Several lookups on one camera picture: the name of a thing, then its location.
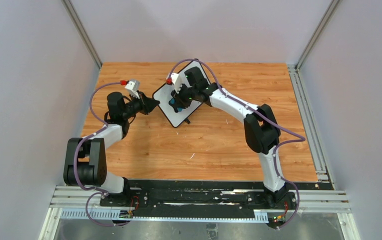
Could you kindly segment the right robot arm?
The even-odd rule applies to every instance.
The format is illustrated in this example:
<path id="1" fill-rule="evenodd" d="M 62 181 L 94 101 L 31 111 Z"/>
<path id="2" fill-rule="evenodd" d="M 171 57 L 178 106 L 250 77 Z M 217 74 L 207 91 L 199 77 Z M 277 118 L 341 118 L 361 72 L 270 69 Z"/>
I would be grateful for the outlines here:
<path id="1" fill-rule="evenodd" d="M 278 203 L 286 194 L 286 183 L 275 148 L 279 144 L 280 130 L 267 104 L 257 106 L 230 94 L 217 81 L 209 83 L 199 67 L 192 67 L 183 75 L 172 73 L 166 84 L 173 87 L 169 106 L 175 113 L 188 108 L 192 102 L 220 109 L 244 126 L 248 147 L 257 153 L 263 171 L 264 198 L 269 205 Z"/>

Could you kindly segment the black framed whiteboard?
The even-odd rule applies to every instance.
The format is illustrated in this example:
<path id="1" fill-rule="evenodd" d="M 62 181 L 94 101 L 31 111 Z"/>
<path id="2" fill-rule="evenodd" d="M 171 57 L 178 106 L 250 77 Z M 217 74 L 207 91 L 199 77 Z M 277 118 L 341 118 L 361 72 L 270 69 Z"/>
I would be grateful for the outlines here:
<path id="1" fill-rule="evenodd" d="M 211 82 L 202 64 L 198 62 L 197 59 L 190 60 L 182 69 L 173 73 L 177 73 L 181 76 L 183 81 L 182 85 L 188 87 L 196 86 L 198 93 L 195 96 L 195 101 L 208 102 L 208 92 Z M 174 90 L 171 85 L 170 75 L 171 74 L 168 75 L 166 82 L 153 93 L 153 98 L 160 102 L 159 108 L 171 126 L 177 128 L 184 123 L 184 119 L 188 115 L 189 110 L 183 109 L 181 112 L 175 113 L 173 108 L 169 106 L 168 102 L 172 98 L 171 91 Z"/>

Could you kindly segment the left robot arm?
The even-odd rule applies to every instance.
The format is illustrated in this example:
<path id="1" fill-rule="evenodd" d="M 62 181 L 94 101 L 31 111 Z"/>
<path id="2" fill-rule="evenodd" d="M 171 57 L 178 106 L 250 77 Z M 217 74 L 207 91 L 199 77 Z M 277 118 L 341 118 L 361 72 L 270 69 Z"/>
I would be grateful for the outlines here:
<path id="1" fill-rule="evenodd" d="M 68 140 L 63 179 L 68 186 L 97 190 L 103 196 L 119 196 L 123 201 L 132 197 L 129 181 L 108 171 L 106 150 L 125 138 L 130 120 L 137 114 L 148 115 L 159 101 L 145 96 L 141 91 L 128 102 L 120 92 L 107 95 L 108 111 L 104 115 L 103 127 L 86 137 Z"/>

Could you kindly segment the blue and black eraser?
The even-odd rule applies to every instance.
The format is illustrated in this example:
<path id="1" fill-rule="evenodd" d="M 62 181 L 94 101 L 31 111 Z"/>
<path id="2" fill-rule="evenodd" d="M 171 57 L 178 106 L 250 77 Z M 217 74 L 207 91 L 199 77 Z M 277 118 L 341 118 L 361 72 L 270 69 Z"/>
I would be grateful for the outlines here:
<path id="1" fill-rule="evenodd" d="M 182 108 L 181 105 L 180 105 L 180 103 L 177 103 L 176 101 L 175 101 L 175 106 L 171 106 L 171 107 L 173 108 L 173 110 L 174 110 L 174 107 L 180 107 L 180 108 Z"/>

